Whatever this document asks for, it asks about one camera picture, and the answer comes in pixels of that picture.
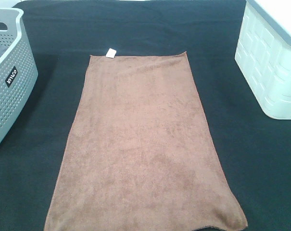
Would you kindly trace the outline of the brown microfibre towel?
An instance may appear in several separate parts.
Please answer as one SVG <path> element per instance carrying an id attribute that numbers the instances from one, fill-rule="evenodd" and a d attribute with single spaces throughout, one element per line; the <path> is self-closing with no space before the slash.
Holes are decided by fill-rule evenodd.
<path id="1" fill-rule="evenodd" d="M 241 231 L 186 53 L 91 56 L 46 231 Z"/>

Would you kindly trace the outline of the black table cloth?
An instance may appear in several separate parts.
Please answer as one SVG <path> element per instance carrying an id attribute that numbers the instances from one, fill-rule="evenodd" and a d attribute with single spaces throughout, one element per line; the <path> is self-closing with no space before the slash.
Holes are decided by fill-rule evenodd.
<path id="1" fill-rule="evenodd" d="M 250 231 L 291 231 L 291 120 L 266 116 L 235 50 L 243 0 L 30 0 L 16 5 L 38 69 L 0 145 L 0 231 L 41 231 L 90 55 L 186 52 L 228 184 Z"/>

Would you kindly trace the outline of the grey perforated laundry basket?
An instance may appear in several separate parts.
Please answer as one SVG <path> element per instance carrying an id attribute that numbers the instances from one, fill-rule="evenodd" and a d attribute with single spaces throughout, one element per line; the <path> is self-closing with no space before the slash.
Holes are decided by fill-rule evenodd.
<path id="1" fill-rule="evenodd" d="M 0 143 L 26 104 L 38 70 L 18 8 L 0 8 L 0 46 L 8 46 L 0 64 Z"/>

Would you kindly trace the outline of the white plastic basket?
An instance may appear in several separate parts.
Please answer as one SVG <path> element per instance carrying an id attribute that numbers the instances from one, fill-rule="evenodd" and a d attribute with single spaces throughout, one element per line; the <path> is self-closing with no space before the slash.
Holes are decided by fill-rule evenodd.
<path id="1" fill-rule="evenodd" d="M 235 61 L 263 112 L 291 120 L 291 0 L 248 0 Z"/>

